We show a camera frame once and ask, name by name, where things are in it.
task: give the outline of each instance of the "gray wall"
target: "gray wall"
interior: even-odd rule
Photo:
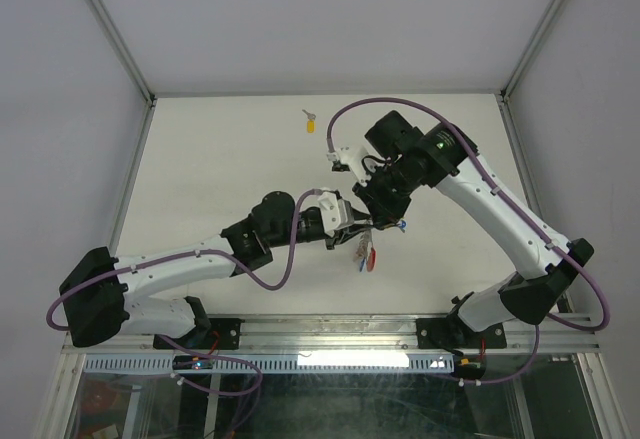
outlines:
[[[613,312],[599,340],[638,436],[639,41],[640,0],[570,0],[512,101],[545,218],[596,248]],[[583,281],[573,292],[599,311]]]
[[[62,333],[44,314],[103,245],[143,102],[83,0],[0,0],[0,424],[30,437]]]

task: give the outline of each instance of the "glass panel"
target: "glass panel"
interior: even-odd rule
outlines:
[[[489,356],[498,377],[524,356]],[[170,377],[85,374],[71,439],[597,438],[576,365],[540,356],[521,381],[465,386],[430,374],[265,374],[250,397],[218,398]],[[191,373],[239,391],[250,374]]]

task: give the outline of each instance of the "robotic arm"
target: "robotic arm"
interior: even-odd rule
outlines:
[[[539,324],[577,276],[575,266],[557,251],[582,266],[593,248],[584,239],[570,242],[536,217],[496,177],[475,144],[456,131],[459,134],[440,124],[423,134],[392,111],[365,134],[382,159],[369,155],[364,147],[330,151],[334,171],[355,175],[352,190],[368,214],[353,209],[337,191],[308,193],[319,195],[319,207],[302,212],[300,201],[294,205],[288,194],[273,192],[246,219],[220,235],[168,254],[112,258],[106,247],[90,251],[60,287],[73,343],[90,346],[123,333],[164,334],[181,345],[196,344],[210,327],[199,299],[164,301],[150,296],[241,273],[277,290],[288,273],[280,284],[269,286],[251,272],[272,261],[270,248],[324,240],[327,249],[333,249],[365,230],[396,225],[411,203],[411,194],[422,185],[438,189],[467,211],[516,269],[485,291],[455,298],[447,320],[434,331],[439,342],[457,347],[465,338],[513,318]],[[488,176],[481,175],[475,162]],[[516,204],[522,215],[505,200]],[[550,241],[540,239],[529,222],[544,230]],[[292,260],[290,252],[288,272]],[[109,278],[69,296],[101,274]]]

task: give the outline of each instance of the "white tabletop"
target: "white tabletop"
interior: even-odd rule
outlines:
[[[401,96],[437,110],[479,147],[511,190],[524,197],[494,96]],[[331,116],[361,96],[272,96],[160,99],[129,209],[118,255],[159,252],[216,235],[245,218],[271,191],[297,198],[317,187],[338,188],[355,207],[350,173],[333,173],[325,131]],[[302,109],[317,115],[306,131]],[[367,105],[347,113],[334,129],[337,147],[371,146],[364,133],[392,109],[427,132],[430,116],[404,106]],[[315,204],[309,199],[305,206]],[[246,276],[212,279],[161,297],[200,297],[211,314],[438,313],[453,296],[504,279],[513,266],[493,240],[456,204],[428,187],[412,195],[407,230],[375,231],[372,273],[353,262],[357,239],[335,251],[322,242],[299,245],[289,283],[263,290]],[[259,275],[276,283],[286,248]]]

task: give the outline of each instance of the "wall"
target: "wall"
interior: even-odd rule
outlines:
[[[613,311],[599,334],[627,420],[640,435],[638,191],[640,0],[570,0],[513,97],[545,218],[596,248],[589,269]],[[583,282],[579,308],[599,314]]]
[[[0,0],[0,424],[31,435],[63,340],[44,314],[104,244],[143,103],[83,0]]]
[[[460,126],[497,174],[522,194],[500,111],[491,94],[406,96]],[[244,219],[271,191],[294,197],[314,187],[351,192],[350,173],[331,172],[326,127],[331,116],[362,96],[263,96],[160,99],[145,145],[118,248],[143,254],[193,244]],[[302,109],[317,115],[306,131]],[[350,111],[336,124],[337,146],[367,145],[366,131],[397,109],[423,132],[436,125],[408,107],[375,104]],[[310,199],[305,207],[313,206]],[[207,280],[173,289],[170,297],[202,298],[211,313],[339,314],[436,313],[451,298],[482,290],[513,272],[503,251],[456,204],[424,187],[412,195],[406,234],[375,231],[374,272],[359,273],[354,240],[327,252],[324,244],[296,248],[293,275],[277,294],[246,276]],[[286,249],[259,275],[275,284]]]

